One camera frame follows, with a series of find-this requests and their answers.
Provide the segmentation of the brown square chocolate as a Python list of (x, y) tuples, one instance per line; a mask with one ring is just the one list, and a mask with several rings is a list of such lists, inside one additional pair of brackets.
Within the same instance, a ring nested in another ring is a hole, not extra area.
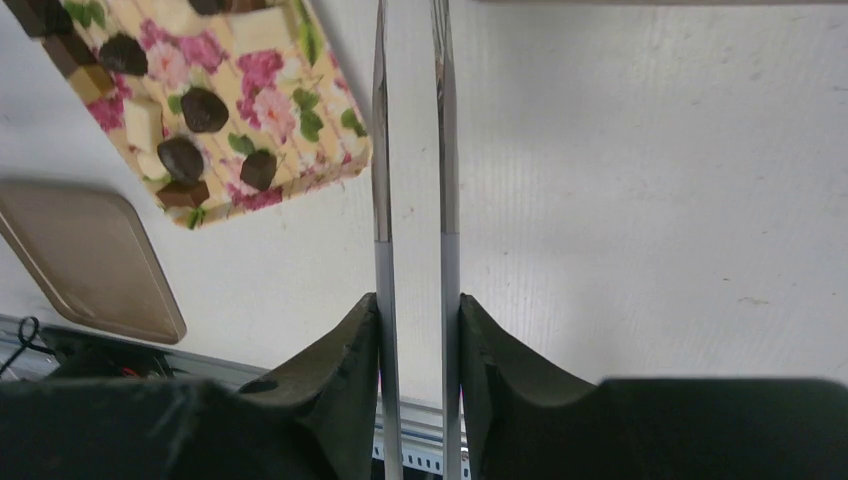
[(79, 67), (98, 63), (88, 45), (76, 32), (45, 37), (42, 46), (64, 78), (69, 78)]

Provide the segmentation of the dark heart chocolate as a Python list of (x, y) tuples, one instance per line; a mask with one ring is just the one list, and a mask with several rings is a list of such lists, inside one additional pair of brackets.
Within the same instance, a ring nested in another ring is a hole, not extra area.
[(192, 87), (180, 98), (187, 128), (194, 133), (216, 133), (229, 120), (225, 103), (212, 91)]

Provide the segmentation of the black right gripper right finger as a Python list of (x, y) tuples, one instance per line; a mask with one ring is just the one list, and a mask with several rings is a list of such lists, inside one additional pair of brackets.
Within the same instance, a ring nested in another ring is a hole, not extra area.
[(471, 295), (460, 298), (459, 359), (471, 474), (475, 479), (579, 479), (593, 385), (503, 329)]

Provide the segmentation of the dark swirl chocolate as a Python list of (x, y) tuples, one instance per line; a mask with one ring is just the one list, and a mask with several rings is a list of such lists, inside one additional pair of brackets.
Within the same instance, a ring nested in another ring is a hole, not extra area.
[(107, 70), (143, 77), (148, 73), (146, 52), (138, 41), (127, 34), (110, 37), (98, 51), (98, 60)]

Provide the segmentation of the aluminium mounting rail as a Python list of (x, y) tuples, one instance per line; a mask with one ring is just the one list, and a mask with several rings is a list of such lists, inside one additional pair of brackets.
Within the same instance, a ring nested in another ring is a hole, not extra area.
[[(32, 346), (22, 352), (1, 374), (3, 381), (37, 380), (56, 370), (80, 349), (98, 347), (128, 376), (205, 378), (237, 390), (264, 375), (260, 367), (181, 352), (105, 334), (89, 333), (44, 324), (33, 335), (27, 323), (24, 336)], [(441, 479), (445, 470), (442, 455), (442, 413), (419, 403), (400, 403), (403, 477)]]

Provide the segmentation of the floral rectangular tray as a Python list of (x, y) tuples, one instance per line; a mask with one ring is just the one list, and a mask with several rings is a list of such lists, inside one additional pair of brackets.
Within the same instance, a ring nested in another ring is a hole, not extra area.
[(10, 1), (186, 229), (359, 175), (373, 146), (308, 1)]

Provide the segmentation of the gold box lid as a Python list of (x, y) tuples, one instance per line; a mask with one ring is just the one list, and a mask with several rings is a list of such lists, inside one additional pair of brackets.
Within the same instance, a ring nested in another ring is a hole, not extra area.
[(65, 319), (175, 345), (187, 326), (133, 206), (88, 185), (4, 179), (1, 234)]

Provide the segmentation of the tan square chocolate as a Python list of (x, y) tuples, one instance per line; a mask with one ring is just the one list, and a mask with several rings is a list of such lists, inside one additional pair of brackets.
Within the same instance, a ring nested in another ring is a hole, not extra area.
[(100, 65), (79, 66), (67, 78), (83, 104), (95, 102), (114, 89), (114, 81)]

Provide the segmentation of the white heart chocolate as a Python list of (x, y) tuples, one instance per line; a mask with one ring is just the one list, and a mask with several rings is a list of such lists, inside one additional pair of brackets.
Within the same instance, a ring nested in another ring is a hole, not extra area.
[(156, 154), (137, 152), (137, 163), (143, 177), (154, 182), (162, 182), (169, 172)]

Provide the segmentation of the silver metal tongs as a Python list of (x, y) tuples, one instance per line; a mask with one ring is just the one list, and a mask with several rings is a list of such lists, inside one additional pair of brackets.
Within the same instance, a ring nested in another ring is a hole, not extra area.
[(372, 193), (386, 475), (412, 448), (406, 400), (433, 408), (436, 466), (459, 479), (459, 175), (449, 5), (381, 1), (372, 82)]

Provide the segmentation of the dark oval chocolate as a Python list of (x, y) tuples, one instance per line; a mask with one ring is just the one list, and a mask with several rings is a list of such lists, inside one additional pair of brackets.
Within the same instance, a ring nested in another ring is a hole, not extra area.
[(173, 181), (183, 185), (195, 185), (204, 170), (204, 159), (200, 150), (186, 137), (176, 136), (164, 140), (157, 146), (157, 155)]

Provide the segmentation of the white rectangular chocolate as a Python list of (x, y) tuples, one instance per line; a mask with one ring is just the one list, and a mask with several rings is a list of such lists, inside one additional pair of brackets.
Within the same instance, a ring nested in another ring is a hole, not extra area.
[(124, 125), (128, 143), (146, 153), (154, 153), (163, 141), (162, 107), (144, 98), (123, 101)]

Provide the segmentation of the small dark square chocolate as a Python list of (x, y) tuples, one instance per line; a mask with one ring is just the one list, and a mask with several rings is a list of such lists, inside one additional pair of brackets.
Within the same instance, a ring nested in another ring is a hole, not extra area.
[(277, 157), (267, 150), (256, 150), (243, 161), (240, 180), (256, 190), (266, 191), (270, 188), (276, 171)]

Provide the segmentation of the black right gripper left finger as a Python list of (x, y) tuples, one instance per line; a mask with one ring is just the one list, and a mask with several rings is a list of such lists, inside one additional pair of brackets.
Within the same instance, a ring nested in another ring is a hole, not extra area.
[(246, 410), (226, 478), (369, 478), (379, 343), (376, 296), (367, 293), (324, 336), (241, 386)]

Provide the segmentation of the brown rectangular chocolate bar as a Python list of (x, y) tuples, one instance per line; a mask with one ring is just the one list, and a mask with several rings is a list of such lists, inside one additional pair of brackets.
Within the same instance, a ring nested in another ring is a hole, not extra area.
[(198, 208), (209, 197), (210, 193), (205, 182), (198, 182), (193, 185), (171, 182), (156, 192), (156, 198), (166, 209)]

